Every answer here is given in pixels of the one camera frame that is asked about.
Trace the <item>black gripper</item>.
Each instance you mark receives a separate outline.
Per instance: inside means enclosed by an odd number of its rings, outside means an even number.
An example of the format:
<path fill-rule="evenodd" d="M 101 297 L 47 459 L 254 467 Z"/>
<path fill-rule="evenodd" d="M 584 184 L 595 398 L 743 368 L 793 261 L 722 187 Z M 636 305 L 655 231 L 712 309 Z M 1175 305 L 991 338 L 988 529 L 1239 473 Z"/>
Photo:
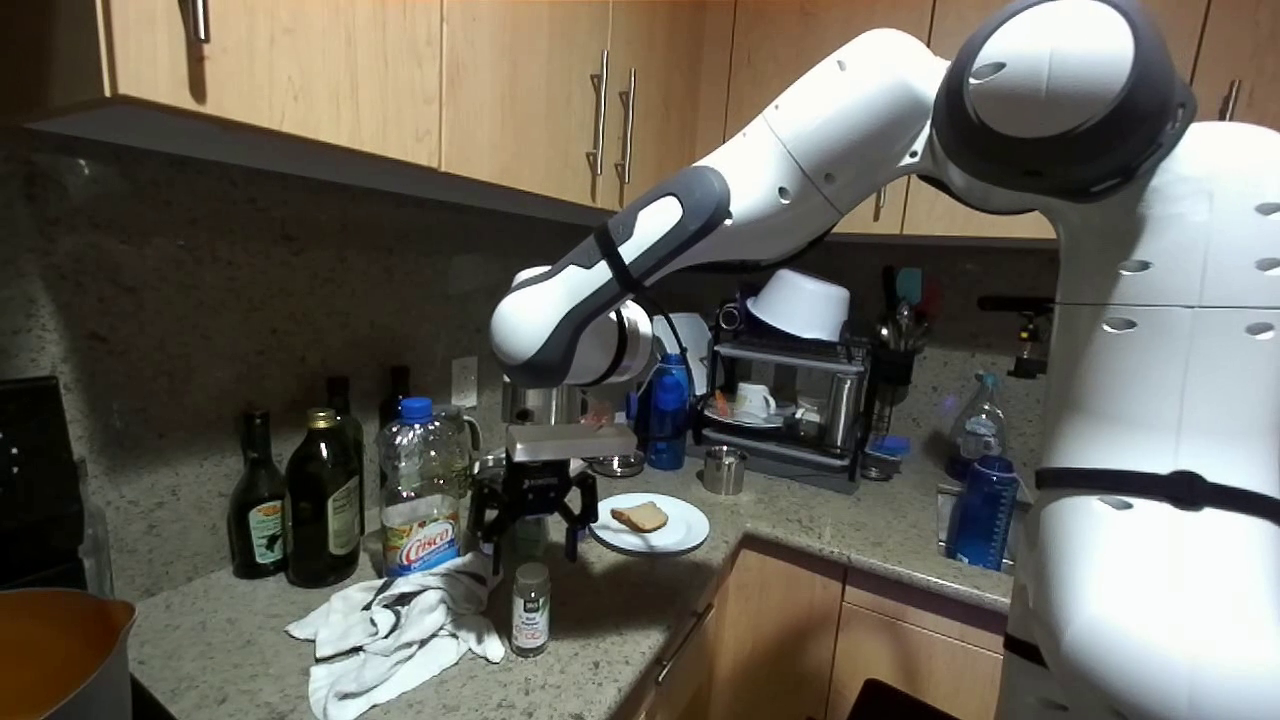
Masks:
<path fill-rule="evenodd" d="M 577 535 L 595 525 L 595 478 L 584 459 L 634 453 L 636 437 L 620 425 L 511 425 L 502 473 L 472 492 L 477 542 L 502 550 L 526 515 L 560 515 L 564 555 L 577 555 Z"/>

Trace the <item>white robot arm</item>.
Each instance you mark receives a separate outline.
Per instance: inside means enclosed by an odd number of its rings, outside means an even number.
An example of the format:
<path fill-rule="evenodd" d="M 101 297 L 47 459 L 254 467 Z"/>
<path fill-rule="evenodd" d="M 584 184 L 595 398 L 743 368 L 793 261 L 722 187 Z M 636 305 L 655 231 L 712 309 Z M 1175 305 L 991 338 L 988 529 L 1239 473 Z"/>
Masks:
<path fill-rule="evenodd" d="M 1055 238 L 1009 639 L 1044 720 L 1280 720 L 1280 133 L 1204 121 L 1139 0 L 1009 0 L 948 56 L 867 30 L 498 301 L 527 384 L 620 384 L 617 313 L 807 252 L 917 177 Z"/>

